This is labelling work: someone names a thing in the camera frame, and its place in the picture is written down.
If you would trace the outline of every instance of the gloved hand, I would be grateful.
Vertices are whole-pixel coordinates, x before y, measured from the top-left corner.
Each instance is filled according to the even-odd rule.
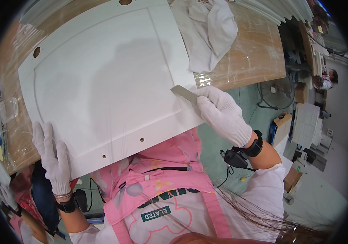
[[[222,138],[235,147],[243,147],[250,140],[252,129],[242,117],[241,108],[234,99],[213,86],[207,86],[194,92],[199,97],[197,105],[202,119]]]
[[[10,206],[14,210],[17,210],[17,202],[15,201],[14,194],[8,185],[0,183],[0,197],[3,203]]]
[[[55,195],[64,195],[71,192],[69,186],[70,168],[68,165],[66,146],[63,141],[58,141],[56,146],[57,158],[53,150],[53,130],[49,122],[44,124],[42,134],[39,122],[33,124],[33,144],[41,156],[41,165],[47,171],[45,178],[52,184],[52,192]]]

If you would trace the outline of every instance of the green floor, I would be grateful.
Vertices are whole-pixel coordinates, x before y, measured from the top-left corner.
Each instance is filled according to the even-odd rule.
[[[254,130],[261,131],[263,133],[263,139],[267,139],[270,123],[282,112],[282,110],[257,108],[257,103],[260,101],[260,96],[256,84],[231,89],[227,92],[236,102],[238,102],[240,99],[240,107],[242,108],[243,119],[246,121],[246,123],[248,123]],[[204,171],[209,175],[215,185],[219,185],[227,176],[227,167],[219,152],[220,150],[225,151],[226,149],[232,148],[232,145],[217,135],[207,124],[202,124],[198,127],[198,135],[201,138],[202,143],[201,162],[204,166]],[[289,151],[288,154],[293,156],[294,149],[295,145],[290,145],[288,143],[284,156],[287,158],[290,157],[285,155],[287,151]],[[234,174],[229,176],[228,180],[224,183],[224,187],[236,192],[237,194],[241,194],[243,191],[245,191],[247,181],[252,174],[252,171],[234,168]],[[90,175],[84,175],[80,178],[82,184],[76,185],[76,188],[81,188],[86,192],[88,206],[91,204],[89,179]],[[93,205],[90,213],[103,211],[103,202],[99,196],[98,188],[93,182],[92,195]],[[65,228],[62,222],[59,225],[59,229],[61,232],[65,233]]]

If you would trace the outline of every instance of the metal scraper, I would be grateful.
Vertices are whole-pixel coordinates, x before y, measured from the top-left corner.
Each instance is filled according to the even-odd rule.
[[[176,85],[173,88],[171,88],[171,91],[173,93],[176,93],[180,95],[181,97],[185,98],[186,100],[189,100],[192,104],[197,105],[197,95],[192,93],[190,90],[187,90],[185,87],[181,85]]]

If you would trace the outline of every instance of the plastic wrap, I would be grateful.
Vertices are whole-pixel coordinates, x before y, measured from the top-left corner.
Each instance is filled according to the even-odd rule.
[[[0,84],[4,100],[16,98],[18,115],[7,123],[8,152],[1,162],[7,173],[15,173],[40,159],[32,143],[32,123],[26,110],[18,68],[37,45],[73,17],[108,0],[73,0],[37,28],[11,22],[0,42]],[[285,77],[282,44],[276,25],[258,14],[229,3],[239,28],[231,50],[208,74],[195,74],[198,87],[213,85],[226,90]]]
[[[1,161],[5,170],[13,174],[40,159],[32,143],[32,123],[26,110],[18,68],[34,51],[38,43],[73,17],[108,0],[73,0],[51,15],[37,28],[19,23],[20,15],[11,22],[0,42],[0,85],[4,100],[18,100],[18,115],[6,124],[8,152]]]
[[[278,27],[259,14],[229,3],[238,32],[230,51],[211,73],[194,73],[197,87],[228,90],[285,77],[284,52]]]

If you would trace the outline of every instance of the white cabinet door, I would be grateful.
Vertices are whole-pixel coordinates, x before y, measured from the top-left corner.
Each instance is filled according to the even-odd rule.
[[[166,0],[112,0],[65,23],[18,69],[32,122],[52,122],[77,178],[203,121],[170,89],[196,89]]]

